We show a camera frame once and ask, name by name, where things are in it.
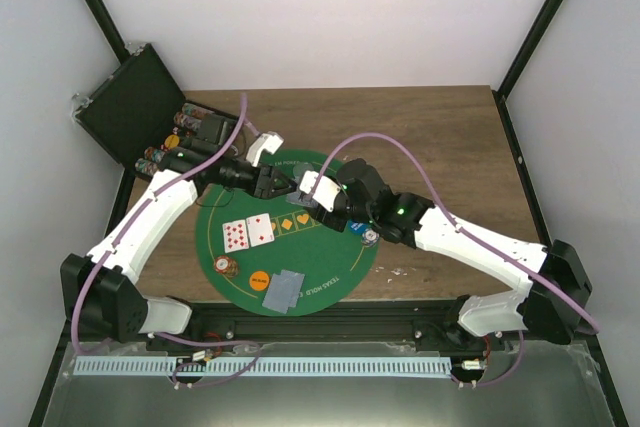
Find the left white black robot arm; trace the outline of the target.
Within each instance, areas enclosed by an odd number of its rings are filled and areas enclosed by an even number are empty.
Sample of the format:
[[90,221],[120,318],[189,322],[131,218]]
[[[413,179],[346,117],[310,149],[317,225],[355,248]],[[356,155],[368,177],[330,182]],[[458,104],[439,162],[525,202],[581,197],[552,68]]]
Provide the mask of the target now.
[[208,186],[261,200],[295,191],[295,181],[260,160],[282,146],[279,134],[259,134],[243,158],[228,154],[234,140],[229,136],[216,145],[196,136],[181,138],[164,152],[146,191],[121,222],[86,255],[71,254],[63,261],[63,301],[76,350],[81,348],[80,328],[117,342],[165,333],[184,351],[203,342],[205,328],[192,318],[188,302],[145,297],[136,284],[160,240]]

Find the blue playing card deck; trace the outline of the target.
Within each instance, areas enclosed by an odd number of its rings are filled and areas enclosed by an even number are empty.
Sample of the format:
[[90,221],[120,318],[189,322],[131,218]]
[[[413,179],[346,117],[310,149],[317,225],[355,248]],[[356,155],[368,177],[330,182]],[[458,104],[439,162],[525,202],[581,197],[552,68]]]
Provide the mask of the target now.
[[301,180],[298,177],[296,177],[295,182],[296,182],[297,188],[294,192],[291,192],[286,195],[285,197],[286,202],[291,205],[296,205],[301,207],[310,207],[310,208],[316,207],[317,202],[308,194],[305,194],[300,190]]

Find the orange big blind button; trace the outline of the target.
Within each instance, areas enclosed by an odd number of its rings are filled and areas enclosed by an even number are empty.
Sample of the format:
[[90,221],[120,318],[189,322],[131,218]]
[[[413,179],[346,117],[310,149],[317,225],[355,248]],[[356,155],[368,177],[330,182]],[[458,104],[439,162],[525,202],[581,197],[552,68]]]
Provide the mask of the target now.
[[265,271],[255,271],[249,276],[249,287],[256,291],[265,291],[270,284],[271,277]]

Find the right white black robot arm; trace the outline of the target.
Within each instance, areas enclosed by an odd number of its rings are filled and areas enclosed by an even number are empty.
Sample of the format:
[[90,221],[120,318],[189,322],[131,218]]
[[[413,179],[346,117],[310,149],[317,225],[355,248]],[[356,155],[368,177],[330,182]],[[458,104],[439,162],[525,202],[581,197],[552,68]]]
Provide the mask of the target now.
[[567,345],[580,330],[592,285],[570,244],[525,242],[467,222],[428,198],[394,192],[362,159],[333,177],[307,171],[299,189],[314,202],[311,216],[326,227],[342,232],[348,222],[365,223],[384,241],[449,257],[508,286],[457,300],[444,325],[451,347],[468,349],[498,331],[528,331]]

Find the blue small blind button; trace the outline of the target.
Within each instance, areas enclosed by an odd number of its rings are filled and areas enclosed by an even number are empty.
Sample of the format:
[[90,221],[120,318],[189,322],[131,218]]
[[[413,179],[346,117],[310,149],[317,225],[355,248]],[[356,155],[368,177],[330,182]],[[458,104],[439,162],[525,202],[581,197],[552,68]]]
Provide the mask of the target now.
[[349,223],[349,229],[351,232],[355,233],[355,234],[362,234],[367,228],[367,225],[365,223],[360,223],[360,222],[350,222]]

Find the ace of diamonds card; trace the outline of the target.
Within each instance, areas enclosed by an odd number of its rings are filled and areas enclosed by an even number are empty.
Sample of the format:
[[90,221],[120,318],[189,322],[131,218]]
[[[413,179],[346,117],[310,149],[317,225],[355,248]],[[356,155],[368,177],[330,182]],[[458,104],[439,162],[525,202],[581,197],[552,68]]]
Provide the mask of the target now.
[[274,241],[272,222],[268,213],[248,217],[246,226],[252,247],[262,246]]

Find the nine of diamonds card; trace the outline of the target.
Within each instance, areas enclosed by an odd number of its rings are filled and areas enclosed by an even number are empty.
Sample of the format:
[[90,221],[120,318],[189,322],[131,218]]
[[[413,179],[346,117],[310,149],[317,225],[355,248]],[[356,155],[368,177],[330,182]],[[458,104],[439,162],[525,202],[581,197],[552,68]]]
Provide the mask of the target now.
[[222,225],[223,247],[226,254],[250,248],[247,225],[244,219]]

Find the poker chip stack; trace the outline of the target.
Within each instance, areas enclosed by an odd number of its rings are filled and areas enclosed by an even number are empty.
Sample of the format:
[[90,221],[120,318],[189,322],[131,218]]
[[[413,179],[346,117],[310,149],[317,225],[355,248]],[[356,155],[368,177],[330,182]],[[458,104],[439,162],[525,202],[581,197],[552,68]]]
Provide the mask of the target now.
[[365,247],[372,247],[379,241],[380,235],[373,229],[366,229],[361,236],[362,245]]
[[233,278],[239,273],[238,262],[227,255],[216,257],[214,259],[213,267],[216,273],[227,278]]

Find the clear dealer button disc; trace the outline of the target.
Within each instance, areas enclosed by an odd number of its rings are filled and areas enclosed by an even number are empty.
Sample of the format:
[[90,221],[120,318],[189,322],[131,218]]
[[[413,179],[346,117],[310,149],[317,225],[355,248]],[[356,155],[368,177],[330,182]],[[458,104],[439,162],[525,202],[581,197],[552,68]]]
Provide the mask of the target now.
[[314,166],[308,162],[299,162],[294,165],[292,173],[295,179],[301,180],[308,171],[314,172]]

